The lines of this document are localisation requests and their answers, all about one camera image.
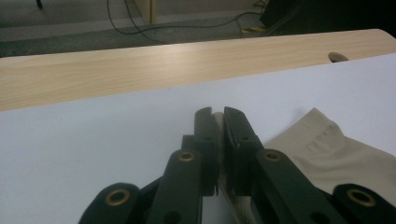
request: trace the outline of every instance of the light wood desk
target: light wood desk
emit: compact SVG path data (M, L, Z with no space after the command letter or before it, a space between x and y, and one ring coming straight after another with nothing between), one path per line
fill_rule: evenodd
M396 52L380 30L211 41L0 59L0 111Z

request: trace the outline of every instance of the white paper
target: white paper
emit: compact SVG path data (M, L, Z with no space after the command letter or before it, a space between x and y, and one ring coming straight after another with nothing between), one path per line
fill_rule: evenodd
M78 223L101 189L146 186L207 106L242 110L263 142L316 107L396 155L395 71L391 54L0 112L0 223ZM205 199L203 223L232 223L222 199Z

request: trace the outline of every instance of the wire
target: wire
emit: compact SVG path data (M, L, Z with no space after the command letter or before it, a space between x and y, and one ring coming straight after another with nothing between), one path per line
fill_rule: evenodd
M229 21L226 21L226 22L220 23L220 24L216 24L216 25L208 25L208 26L170 25L170 26L156 26L156 27L150 27L150 28L141 30L141 29L134 23L134 20L133 20L133 18L132 18L132 14L131 14L131 12L130 12L130 10L129 10L129 8L128 8L128 4L127 4L126 0L124 0L125 4L126 4L126 6L127 6L128 15L129 15L129 17L130 17L130 20L131 20L132 24L134 25L134 28L137 30L136 32L127 33L127 32L123 32L122 30L120 30L119 28L117 28L117 27L115 26L115 24L114 24L114 22L113 22L113 20L112 20L112 18L111 18L111 14L110 14L109 0L106 0L106 2L107 2L107 15L108 15L108 18L110 19L111 25L113 26L114 30L116 30L118 33L123 34L123 35L138 35L138 34L141 34L141 35L143 35L145 38L147 38L147 39L149 39L149 40L151 40L151 41L160 42L160 43L163 43L163 44L166 44L166 42L163 42L163 41L161 41L161 40L152 39L152 38L148 37L147 35L145 35L144 32L150 31L150 30L171 29L171 28L208 29L208 28L216 28L216 27L224 26L224 25L230 24L230 23L232 23L232 22L235 21L236 24L238 25L239 32L240 32L240 34L241 34L241 36L242 36L242 28L241 28L241 25L240 25L240 23L239 23L239 19L240 19L241 17L243 17L243 16L246 16L246 15L261 15L261 13L258 13L258 12L244 12L244 13L241 13L241 14L237 15L235 18L233 18L233 19L231 19L231 20L229 20Z

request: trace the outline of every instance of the black cable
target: black cable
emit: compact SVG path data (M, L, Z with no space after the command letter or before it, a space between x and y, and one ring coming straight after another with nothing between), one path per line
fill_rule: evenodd
M258 12L244 12L244 13L241 13L241 14L237 15L235 18L233 18L233 19L231 19L231 20L229 20L229 21L226 21L226 22L220 23L220 24L216 24L216 25L209 25L209 26L170 25L170 26L150 27L150 28L141 30L141 29L139 29L139 28L137 27L137 25L134 23L134 20L132 19L132 15L131 15L131 13L130 13L130 11L129 11L129 8L128 8L128 6L127 6L128 14L129 14L130 20L131 20L131 22L133 23L134 27L135 27L136 30L137 30L137 32L127 33L127 32L123 32L122 30L118 29L118 28L115 26L115 24L114 24L114 22L113 22L113 20L112 20L112 18L111 18L111 15L110 15L109 0L106 0L106 1L107 1L107 15L108 15L108 18L110 19L111 25L113 26L113 28L114 28L118 33L123 34L123 35L138 35L138 34L142 34L144 37L146 37L146 38L149 39L149 40L152 40L152 41L155 41L155 42L161 42L161 43L165 43L165 42L163 42L163 41L161 41L161 40L152 39L152 38L150 38L150 37L144 35L143 33L146 32L146 31L150 31L150 30L160 30L160 29L170 29L170 28L195 28L195 29L216 28L216 27L224 26L224 25L227 25L227 24L230 24L230 23L236 21L236 23L237 23L237 25L238 25L238 27L239 27L239 32L240 32L240 34L242 35L242 28L241 28L241 25L240 25L240 23L239 23L238 20L239 20L241 17L245 16L245 15L261 15L261 13L258 13Z

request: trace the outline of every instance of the folded cloth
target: folded cloth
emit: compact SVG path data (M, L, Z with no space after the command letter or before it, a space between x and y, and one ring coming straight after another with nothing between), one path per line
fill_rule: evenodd
M396 158L345 137L315 108L264 147L284 152L319 189L357 184L396 206Z

